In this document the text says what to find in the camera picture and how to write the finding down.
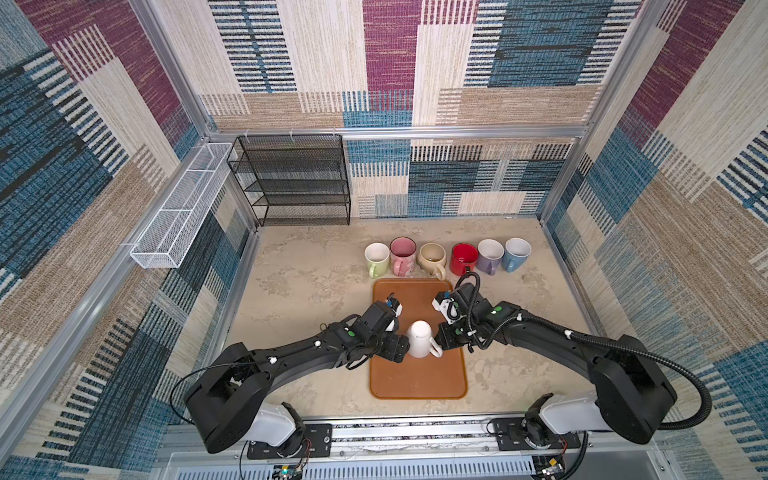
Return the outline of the orange plastic tray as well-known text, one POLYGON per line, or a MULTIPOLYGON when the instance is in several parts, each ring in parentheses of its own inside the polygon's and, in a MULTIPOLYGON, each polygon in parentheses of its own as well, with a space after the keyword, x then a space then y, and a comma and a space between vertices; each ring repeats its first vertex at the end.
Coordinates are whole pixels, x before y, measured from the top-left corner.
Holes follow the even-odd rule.
MULTIPOLYGON (((373 299, 384 301, 389 295, 398 299, 403 306, 400 334, 421 320, 437 334, 444 318, 433 308, 432 301, 439 292, 451 289, 449 282, 436 279, 380 279, 373 285, 373 299)), ((371 360, 370 391, 379 399, 461 399, 468 391, 463 351, 454 349, 441 357, 429 354, 424 358, 407 354, 400 363, 376 356, 371 360)))

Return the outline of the blue mug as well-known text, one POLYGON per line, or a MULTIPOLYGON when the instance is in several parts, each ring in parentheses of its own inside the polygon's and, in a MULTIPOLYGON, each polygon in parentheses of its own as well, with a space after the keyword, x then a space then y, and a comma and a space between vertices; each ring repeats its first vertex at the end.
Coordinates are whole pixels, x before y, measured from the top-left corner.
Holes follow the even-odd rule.
POLYGON ((504 244, 502 267, 506 272, 514 272, 521 267, 532 253, 528 241, 522 238, 510 238, 504 244))

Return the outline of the light green mug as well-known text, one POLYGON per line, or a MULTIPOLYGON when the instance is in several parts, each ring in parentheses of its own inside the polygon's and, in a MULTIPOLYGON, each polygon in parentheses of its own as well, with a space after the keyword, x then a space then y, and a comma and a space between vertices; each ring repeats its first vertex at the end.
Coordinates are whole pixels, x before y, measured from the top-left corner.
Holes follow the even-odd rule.
POLYGON ((364 250, 364 256, 370 278, 380 278, 388 272, 390 249, 386 244, 381 242, 369 244, 364 250))

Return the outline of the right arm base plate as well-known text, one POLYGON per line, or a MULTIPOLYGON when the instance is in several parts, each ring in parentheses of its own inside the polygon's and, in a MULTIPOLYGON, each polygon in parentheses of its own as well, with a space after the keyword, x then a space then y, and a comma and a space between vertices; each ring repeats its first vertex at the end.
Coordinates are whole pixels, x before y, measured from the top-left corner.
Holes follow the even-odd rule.
POLYGON ((547 433, 537 444, 529 437, 528 431, 522 425, 523 420, 520 416, 495 418, 486 424, 486 431, 496 439, 500 451, 562 451, 563 448, 571 451, 578 450, 581 446, 583 435, 580 433, 547 433))

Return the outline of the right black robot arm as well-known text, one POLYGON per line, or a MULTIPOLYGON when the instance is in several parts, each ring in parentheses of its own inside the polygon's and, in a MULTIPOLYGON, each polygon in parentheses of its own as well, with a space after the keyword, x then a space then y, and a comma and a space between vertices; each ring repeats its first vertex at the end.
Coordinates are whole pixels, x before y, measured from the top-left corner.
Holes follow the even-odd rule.
POLYGON ((513 303, 493 305, 481 295, 480 284, 468 283, 466 277, 460 277, 453 290, 438 292, 432 306, 444 318, 435 338, 444 350, 486 350, 497 342, 544 356, 593 385, 593 394, 583 400, 543 396, 534 405, 535 420, 553 433, 612 431, 630 442, 646 444, 657 431, 693 428, 712 411, 711 393, 696 374, 648 351, 635 337, 594 336, 513 303), (693 415, 667 420, 677 393, 664 368, 684 377, 698 392, 700 406, 693 415))

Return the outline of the purple mug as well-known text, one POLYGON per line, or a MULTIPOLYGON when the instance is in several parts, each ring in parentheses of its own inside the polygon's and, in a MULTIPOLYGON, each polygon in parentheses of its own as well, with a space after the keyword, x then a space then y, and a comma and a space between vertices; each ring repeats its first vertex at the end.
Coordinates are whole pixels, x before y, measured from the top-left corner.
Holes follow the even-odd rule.
POLYGON ((477 245, 478 260, 476 269, 488 275, 495 275, 502 263, 505 253, 504 246, 494 239, 483 239, 477 245))

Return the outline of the pink ghost pattern mug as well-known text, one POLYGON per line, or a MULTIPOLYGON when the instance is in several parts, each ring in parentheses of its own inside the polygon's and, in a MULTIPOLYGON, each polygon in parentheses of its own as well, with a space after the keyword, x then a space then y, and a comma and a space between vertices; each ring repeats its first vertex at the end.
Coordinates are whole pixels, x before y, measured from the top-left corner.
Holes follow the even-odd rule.
POLYGON ((392 271, 395 276, 409 276, 416 264, 417 244, 406 236, 393 239, 389 250, 392 257, 392 271))

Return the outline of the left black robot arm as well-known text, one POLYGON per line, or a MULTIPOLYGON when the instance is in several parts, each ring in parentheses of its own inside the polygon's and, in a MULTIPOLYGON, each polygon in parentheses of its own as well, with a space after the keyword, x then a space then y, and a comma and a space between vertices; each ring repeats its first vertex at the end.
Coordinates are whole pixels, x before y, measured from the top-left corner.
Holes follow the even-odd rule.
POLYGON ((402 305, 394 297, 372 303, 361 315, 328 324, 309 338, 271 349, 225 348, 186 390, 183 401, 205 449, 220 453, 240 441, 293 456, 305 442, 305 424, 286 402, 268 404, 274 390, 311 373, 354 370, 374 356, 400 363, 409 339, 399 335, 402 305))

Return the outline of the white mug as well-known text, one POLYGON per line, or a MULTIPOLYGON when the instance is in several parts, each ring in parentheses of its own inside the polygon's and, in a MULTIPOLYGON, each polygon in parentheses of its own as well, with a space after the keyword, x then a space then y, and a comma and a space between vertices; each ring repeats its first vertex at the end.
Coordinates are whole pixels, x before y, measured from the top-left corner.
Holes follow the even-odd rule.
POLYGON ((441 358, 444 354, 442 347, 433 338, 431 325, 424 320, 417 320, 407 330, 409 339, 408 354, 421 359, 428 356, 441 358))

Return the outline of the cream marbled mug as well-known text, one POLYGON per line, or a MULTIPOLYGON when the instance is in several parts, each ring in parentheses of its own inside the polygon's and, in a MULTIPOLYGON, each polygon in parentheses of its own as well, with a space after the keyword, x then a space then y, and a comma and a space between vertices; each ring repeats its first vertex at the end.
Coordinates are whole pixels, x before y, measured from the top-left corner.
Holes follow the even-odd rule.
POLYGON ((446 251, 438 243, 425 243, 417 255, 418 265, 440 281, 446 279, 446 251))

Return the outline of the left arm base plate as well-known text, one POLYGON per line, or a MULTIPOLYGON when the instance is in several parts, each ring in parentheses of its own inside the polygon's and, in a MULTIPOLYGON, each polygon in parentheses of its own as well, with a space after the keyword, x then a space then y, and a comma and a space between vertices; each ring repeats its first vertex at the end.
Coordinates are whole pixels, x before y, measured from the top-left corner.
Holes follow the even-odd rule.
POLYGON ((299 459, 309 447, 309 457, 328 458, 331 454, 333 425, 331 423, 309 423, 305 426, 299 443, 280 452, 263 442, 250 443, 245 457, 248 460, 299 459))

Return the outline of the red mug black handle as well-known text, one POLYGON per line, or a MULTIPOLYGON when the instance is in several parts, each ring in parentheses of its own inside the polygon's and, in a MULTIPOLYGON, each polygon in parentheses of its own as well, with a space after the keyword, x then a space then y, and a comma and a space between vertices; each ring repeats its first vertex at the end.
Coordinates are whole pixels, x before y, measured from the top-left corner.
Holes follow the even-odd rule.
POLYGON ((461 277, 475 269, 479 258, 478 249, 470 243, 457 243, 451 250, 449 261, 450 271, 461 277))

